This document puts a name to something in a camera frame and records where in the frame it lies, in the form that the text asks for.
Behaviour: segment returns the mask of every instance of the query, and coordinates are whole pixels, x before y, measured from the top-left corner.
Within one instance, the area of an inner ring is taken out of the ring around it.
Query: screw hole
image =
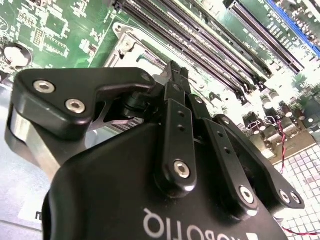
[[[72,106],[73,108],[75,108],[75,109],[80,108],[80,105],[79,105],[78,103],[76,103],[76,102],[72,103],[71,106]]]
[[[43,90],[49,90],[50,87],[46,83],[40,83],[40,88]]]
[[[178,114],[183,118],[185,117],[185,114],[182,111],[178,111]]]
[[[181,131],[181,132],[184,132],[186,129],[184,126],[182,125],[178,125],[178,129]]]
[[[224,151],[225,151],[227,154],[231,154],[231,151],[230,151],[227,147],[224,148]]]

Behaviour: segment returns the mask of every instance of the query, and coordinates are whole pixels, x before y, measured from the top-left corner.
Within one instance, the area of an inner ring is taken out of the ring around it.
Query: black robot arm
[[[211,118],[170,62],[30,69],[14,82],[5,140],[52,180],[45,240],[285,240],[273,219],[301,196],[225,115]],[[93,148],[87,131],[143,123]]]

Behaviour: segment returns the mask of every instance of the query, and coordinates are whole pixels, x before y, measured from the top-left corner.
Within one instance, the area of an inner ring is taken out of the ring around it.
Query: white tiled surface
[[[281,163],[275,165],[280,171]],[[285,160],[283,176],[298,191],[305,210],[297,210],[285,219],[283,227],[294,232],[320,232],[320,146],[316,145]],[[288,233],[289,240],[319,240],[318,236],[297,236]]]

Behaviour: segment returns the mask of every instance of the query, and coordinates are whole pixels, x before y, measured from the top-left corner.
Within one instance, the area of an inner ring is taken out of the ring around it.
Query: white label
[[[26,221],[34,222],[37,224],[42,223],[42,205],[43,200],[30,199],[27,200],[21,211],[19,212],[18,218]]]

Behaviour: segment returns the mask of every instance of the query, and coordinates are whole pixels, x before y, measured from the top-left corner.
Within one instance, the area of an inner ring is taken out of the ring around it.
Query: electrolytic capacitor
[[[262,104],[265,109],[272,109],[273,107],[273,104],[268,97],[262,99]]]
[[[294,110],[294,116],[300,121],[303,121],[306,119],[304,113],[301,111],[300,108],[297,108],[296,110]]]
[[[252,128],[253,134],[258,135],[260,133],[259,126],[256,125]]]
[[[281,101],[281,97],[279,96],[279,94],[276,91],[273,91],[270,93],[270,98],[272,100],[274,100],[275,102],[280,102]]]
[[[260,124],[259,124],[259,130],[261,131],[261,132],[263,132],[264,130],[266,130],[266,125],[265,125],[265,122],[264,121],[262,121],[261,119],[259,119],[259,122],[260,122]]]
[[[283,103],[283,104],[281,105],[281,110],[283,111],[284,115],[285,115],[287,118],[292,117],[293,113],[292,113],[290,107],[289,107],[287,104]]]

